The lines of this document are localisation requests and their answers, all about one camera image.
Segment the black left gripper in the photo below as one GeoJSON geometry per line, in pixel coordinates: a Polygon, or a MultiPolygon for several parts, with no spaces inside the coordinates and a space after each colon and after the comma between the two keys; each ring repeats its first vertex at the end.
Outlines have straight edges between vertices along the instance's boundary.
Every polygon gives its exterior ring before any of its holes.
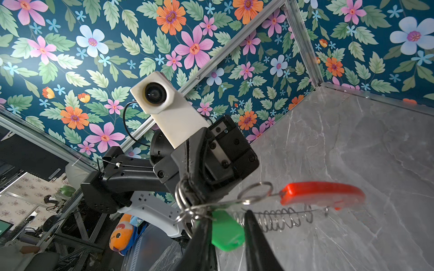
{"type": "Polygon", "coordinates": [[[181,181],[191,206],[212,202],[210,193],[228,193],[259,167],[249,141],[227,115],[200,128],[176,149],[162,131],[154,135],[154,173],[169,189],[181,181]]]}

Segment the green key tag with ring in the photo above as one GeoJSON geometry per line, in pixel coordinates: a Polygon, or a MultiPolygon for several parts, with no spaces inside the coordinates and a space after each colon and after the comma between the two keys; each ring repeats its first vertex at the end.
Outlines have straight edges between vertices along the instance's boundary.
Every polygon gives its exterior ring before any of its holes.
{"type": "Polygon", "coordinates": [[[214,211],[212,217],[211,243],[216,248],[231,252],[245,243],[244,228],[228,212],[214,211]]]}

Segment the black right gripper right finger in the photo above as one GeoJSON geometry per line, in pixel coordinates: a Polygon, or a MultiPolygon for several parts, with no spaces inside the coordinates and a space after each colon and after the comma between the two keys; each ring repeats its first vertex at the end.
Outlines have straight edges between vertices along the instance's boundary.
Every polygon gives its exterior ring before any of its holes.
{"type": "Polygon", "coordinates": [[[244,233],[248,271],[283,271],[251,210],[244,215],[244,233]]]}

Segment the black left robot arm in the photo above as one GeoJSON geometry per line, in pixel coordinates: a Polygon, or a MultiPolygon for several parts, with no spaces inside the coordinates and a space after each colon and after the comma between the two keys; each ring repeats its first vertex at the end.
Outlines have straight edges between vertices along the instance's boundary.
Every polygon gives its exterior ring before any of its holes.
{"type": "Polygon", "coordinates": [[[157,132],[150,159],[127,156],[112,147],[103,170],[81,184],[87,205],[100,213],[126,213],[164,231],[186,236],[176,218],[193,206],[215,203],[259,167],[248,140],[229,116],[200,128],[180,146],[157,132]]]}

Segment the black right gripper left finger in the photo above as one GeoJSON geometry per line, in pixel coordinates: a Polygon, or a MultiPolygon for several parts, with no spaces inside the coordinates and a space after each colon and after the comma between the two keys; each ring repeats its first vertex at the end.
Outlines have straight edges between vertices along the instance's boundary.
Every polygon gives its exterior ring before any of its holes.
{"type": "Polygon", "coordinates": [[[197,215],[192,210],[187,210],[181,218],[197,220],[198,226],[175,271],[216,271],[217,254],[212,244],[212,214],[208,212],[197,215]]]}

